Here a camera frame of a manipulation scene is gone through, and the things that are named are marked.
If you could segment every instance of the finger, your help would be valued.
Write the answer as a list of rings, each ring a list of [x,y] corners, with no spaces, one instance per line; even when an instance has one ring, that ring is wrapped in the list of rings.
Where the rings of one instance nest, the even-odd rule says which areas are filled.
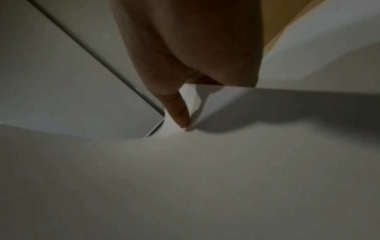
[[[155,97],[162,103],[176,124],[181,128],[186,128],[189,125],[189,110],[179,92],[171,95],[156,95]]]

